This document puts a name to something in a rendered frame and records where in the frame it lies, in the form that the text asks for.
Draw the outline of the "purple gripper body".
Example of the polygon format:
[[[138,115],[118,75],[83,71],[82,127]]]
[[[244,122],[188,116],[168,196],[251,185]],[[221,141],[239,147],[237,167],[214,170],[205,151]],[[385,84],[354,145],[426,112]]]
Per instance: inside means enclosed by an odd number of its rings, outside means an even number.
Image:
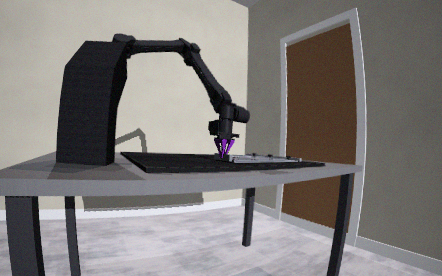
[[[223,121],[222,121],[223,120]],[[214,139],[235,140],[233,137],[239,138],[239,134],[232,133],[233,120],[219,119],[219,130],[210,132],[210,135],[216,135]]]

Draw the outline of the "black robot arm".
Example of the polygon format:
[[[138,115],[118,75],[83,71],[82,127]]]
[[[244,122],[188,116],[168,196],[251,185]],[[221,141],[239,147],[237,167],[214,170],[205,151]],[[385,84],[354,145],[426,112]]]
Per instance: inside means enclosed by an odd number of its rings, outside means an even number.
[[[131,55],[135,55],[138,53],[178,53],[185,59],[183,61],[185,62],[186,66],[192,66],[194,71],[198,75],[199,79],[207,90],[208,96],[210,98],[210,103],[212,104],[214,111],[219,114],[219,119],[228,119],[228,121],[233,120],[234,122],[240,123],[247,123],[249,121],[249,111],[246,110],[244,107],[237,106],[235,103],[231,103],[232,99],[227,90],[225,90],[217,82],[213,74],[210,72],[210,70],[202,60],[200,55],[201,49],[197,44],[190,43],[183,38],[172,41],[136,40],[135,37],[132,35],[125,35],[120,33],[114,35],[112,42],[127,43],[127,49],[129,49],[127,50],[127,59],[130,59]],[[225,104],[227,104],[228,106]],[[232,105],[233,107],[230,107],[230,105]],[[236,108],[235,106],[238,108]],[[216,132],[219,130],[219,119],[209,121],[209,132]]]

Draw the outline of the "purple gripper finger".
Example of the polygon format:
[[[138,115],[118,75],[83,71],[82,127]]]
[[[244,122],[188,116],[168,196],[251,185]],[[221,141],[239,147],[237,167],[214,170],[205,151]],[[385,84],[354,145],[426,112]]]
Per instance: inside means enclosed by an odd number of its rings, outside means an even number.
[[[225,139],[214,139],[214,142],[215,142],[216,147],[218,149],[219,156],[220,156],[220,158],[222,158],[223,154],[224,154],[224,150],[225,150],[225,146],[226,146],[227,140],[225,140]],[[220,143],[221,143],[221,149],[220,149]]]
[[[226,144],[228,144],[228,146],[227,146],[227,149],[226,149],[226,146],[225,146],[226,152],[225,152],[225,150],[224,150],[224,154],[228,154],[230,148],[231,148],[232,145],[234,144],[234,141],[235,141],[235,140],[227,140]]]

